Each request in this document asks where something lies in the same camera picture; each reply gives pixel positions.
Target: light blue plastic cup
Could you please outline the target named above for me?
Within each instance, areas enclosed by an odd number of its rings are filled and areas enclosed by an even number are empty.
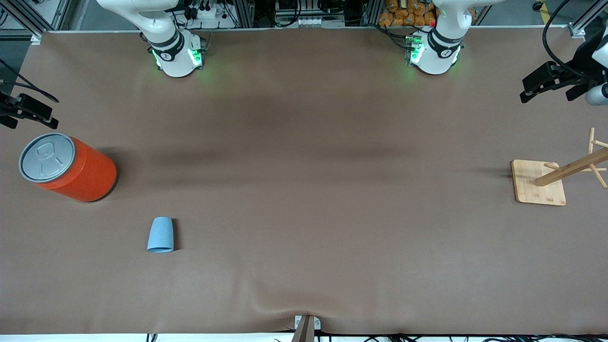
[[[170,217],[154,219],[148,238],[148,252],[167,253],[173,251],[173,222]]]

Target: wooden peg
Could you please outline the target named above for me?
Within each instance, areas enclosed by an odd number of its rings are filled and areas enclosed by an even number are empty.
[[[551,184],[555,181],[562,180],[570,175],[574,175],[575,173],[588,168],[590,164],[593,164],[595,166],[595,164],[599,164],[607,160],[608,148],[604,147],[601,150],[595,151],[590,155],[586,155],[580,159],[577,159],[566,166],[562,166],[561,171],[555,170],[544,176],[536,178],[534,180],[534,185],[545,186]]]
[[[606,144],[605,142],[601,142],[601,141],[597,141],[597,140],[593,140],[591,143],[593,145],[597,145],[597,146],[608,147],[608,144]]]
[[[555,166],[555,165],[551,165],[548,162],[546,162],[545,164],[543,164],[544,167],[548,167],[551,170],[555,170],[555,171],[561,171],[562,168],[559,166]]]
[[[602,178],[602,176],[599,174],[598,169],[595,168],[595,165],[589,164],[589,168],[591,169],[591,171],[593,171],[593,174],[595,174],[595,177],[598,179],[599,183],[602,185],[602,188],[608,189],[608,185],[606,185],[604,178]]]
[[[596,167],[595,169],[597,171],[606,171],[605,167]],[[584,169],[584,170],[581,170],[581,172],[593,172],[593,170],[592,169]]]
[[[589,147],[587,148],[587,154],[593,153],[593,142],[595,140],[595,127],[589,129]]]

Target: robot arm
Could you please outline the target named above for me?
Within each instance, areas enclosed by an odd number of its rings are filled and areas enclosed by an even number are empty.
[[[548,61],[523,79],[522,103],[543,92],[572,86],[566,91],[568,101],[585,94],[590,105],[608,105],[608,28],[582,43],[566,65],[584,77]]]
[[[203,40],[188,30],[178,30],[164,10],[177,6],[179,0],[97,0],[132,22],[150,45],[156,64],[171,77],[183,77],[202,67]]]
[[[468,8],[493,5],[504,0],[434,0],[439,9],[437,24],[428,32],[420,32],[422,49],[411,58],[427,74],[443,74],[456,62],[460,44],[472,22]]]

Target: red can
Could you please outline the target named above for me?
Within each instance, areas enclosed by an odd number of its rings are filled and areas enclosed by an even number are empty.
[[[19,157],[19,171],[43,189],[82,202],[104,197],[117,175],[109,157],[61,133],[43,134],[27,144]]]

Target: can lid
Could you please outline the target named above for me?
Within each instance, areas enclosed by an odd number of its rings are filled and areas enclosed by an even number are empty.
[[[74,162],[76,146],[69,136],[47,133],[32,140],[21,152],[19,171],[34,183],[61,177]]]

